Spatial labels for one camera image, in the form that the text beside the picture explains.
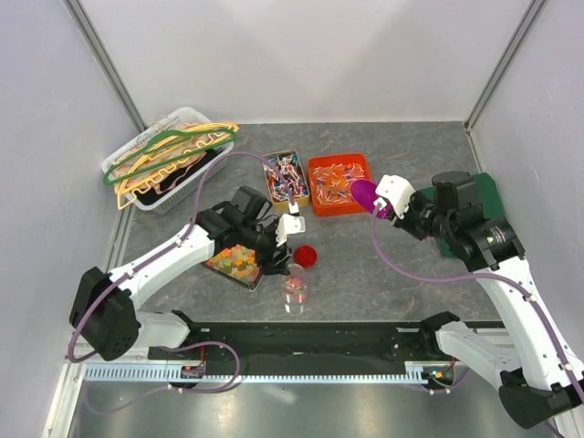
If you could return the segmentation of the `gold square tin star candies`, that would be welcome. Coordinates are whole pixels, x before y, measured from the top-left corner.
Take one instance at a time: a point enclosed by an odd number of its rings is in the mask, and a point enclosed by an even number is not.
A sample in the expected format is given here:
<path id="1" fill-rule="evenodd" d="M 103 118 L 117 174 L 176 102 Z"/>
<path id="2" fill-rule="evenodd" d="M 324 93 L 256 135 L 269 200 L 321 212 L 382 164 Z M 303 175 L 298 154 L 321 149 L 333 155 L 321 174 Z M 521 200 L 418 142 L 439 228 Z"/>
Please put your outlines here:
<path id="1" fill-rule="evenodd" d="M 256 290 L 263 277 L 256 263 L 256 251 L 243 245 L 226 248 L 202 263 L 202 266 L 250 291 Z"/>

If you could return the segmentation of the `red jar lid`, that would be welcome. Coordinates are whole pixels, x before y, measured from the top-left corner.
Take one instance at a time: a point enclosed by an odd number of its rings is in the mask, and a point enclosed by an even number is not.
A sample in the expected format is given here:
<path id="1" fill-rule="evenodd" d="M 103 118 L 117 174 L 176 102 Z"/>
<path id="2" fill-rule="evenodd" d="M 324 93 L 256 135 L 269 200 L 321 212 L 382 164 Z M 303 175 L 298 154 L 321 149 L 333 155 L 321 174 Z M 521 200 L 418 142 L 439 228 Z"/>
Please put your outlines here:
<path id="1" fill-rule="evenodd" d="M 318 254 L 312 246 L 301 245 L 295 250 L 293 258 L 296 264 L 302 266 L 303 268 L 310 268 L 316 264 L 318 260 Z"/>

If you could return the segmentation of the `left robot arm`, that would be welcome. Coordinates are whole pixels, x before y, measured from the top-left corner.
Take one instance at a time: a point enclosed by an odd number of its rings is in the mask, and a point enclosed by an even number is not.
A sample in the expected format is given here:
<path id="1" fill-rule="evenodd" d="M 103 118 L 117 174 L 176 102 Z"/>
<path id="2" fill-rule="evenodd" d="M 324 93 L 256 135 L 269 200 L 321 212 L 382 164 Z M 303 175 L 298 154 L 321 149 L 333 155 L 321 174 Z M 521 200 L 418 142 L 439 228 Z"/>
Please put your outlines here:
<path id="1" fill-rule="evenodd" d="M 298 206 L 291 204 L 265 224 L 270 208 L 263 194 L 242 186 L 231 200 L 197 213 L 176 235 L 138 259 L 109 272 L 89 269 L 80 279 L 69 315 L 73 339 L 85 340 L 91 353 L 105 361 L 150 347 L 192 358 L 201 343 L 191 331 L 191 321 L 177 310 L 143 312 L 142 305 L 188 269 L 237 245 L 254 251 L 263 275 L 287 275 L 287 240 L 304 232 L 305 222 Z"/>

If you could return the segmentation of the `clear plastic jar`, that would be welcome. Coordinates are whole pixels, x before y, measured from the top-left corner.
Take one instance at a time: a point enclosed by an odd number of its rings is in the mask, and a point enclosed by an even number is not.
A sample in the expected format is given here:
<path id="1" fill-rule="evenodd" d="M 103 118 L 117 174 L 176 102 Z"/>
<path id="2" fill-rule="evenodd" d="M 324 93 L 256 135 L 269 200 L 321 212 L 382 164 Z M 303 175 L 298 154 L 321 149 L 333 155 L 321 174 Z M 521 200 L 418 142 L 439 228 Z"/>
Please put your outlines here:
<path id="1" fill-rule="evenodd" d="M 298 264 L 291 264 L 287 268 L 288 275 L 283 283 L 285 311 L 292 315 L 301 314 L 308 296 L 307 274 L 305 269 Z"/>

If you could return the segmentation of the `purple plastic scoop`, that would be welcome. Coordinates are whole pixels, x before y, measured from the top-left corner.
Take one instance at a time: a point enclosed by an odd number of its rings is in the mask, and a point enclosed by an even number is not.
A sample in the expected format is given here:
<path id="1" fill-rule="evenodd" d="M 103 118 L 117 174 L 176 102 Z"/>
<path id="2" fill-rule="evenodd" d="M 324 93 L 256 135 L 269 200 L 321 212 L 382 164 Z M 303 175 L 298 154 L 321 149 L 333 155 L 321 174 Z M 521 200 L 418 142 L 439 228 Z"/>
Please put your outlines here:
<path id="1" fill-rule="evenodd" d="M 376 189 L 376 183 L 366 179 L 359 179 L 351 184 L 350 193 L 354 201 L 369 214 L 373 214 L 376 206 L 379 204 L 381 207 L 376 217 L 378 219 L 387 219 L 392 211 L 392 205 L 385 199 L 379 197 L 376 194 Z"/>

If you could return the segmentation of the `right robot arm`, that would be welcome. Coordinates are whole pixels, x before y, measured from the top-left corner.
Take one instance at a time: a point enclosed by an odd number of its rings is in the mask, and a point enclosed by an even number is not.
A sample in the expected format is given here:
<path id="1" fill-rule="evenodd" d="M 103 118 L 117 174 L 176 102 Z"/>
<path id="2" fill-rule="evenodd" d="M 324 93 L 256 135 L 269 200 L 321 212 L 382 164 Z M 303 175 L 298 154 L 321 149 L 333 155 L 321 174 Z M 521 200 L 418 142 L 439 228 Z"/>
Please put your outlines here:
<path id="1" fill-rule="evenodd" d="M 387 217 L 393 226 L 449 246 L 467 269 L 462 279 L 477 282 L 491 299 L 516 351 L 504 353 L 444 312 L 426 319 L 430 328 L 417 342 L 421 354 L 462 360 L 496 389 L 507 414 L 524 429 L 582 405 L 583 360 L 551 317 L 512 225 L 485 215 L 468 172 L 439 173 L 432 190 L 427 197 L 393 175 L 383 178 L 376 193 L 391 205 Z"/>

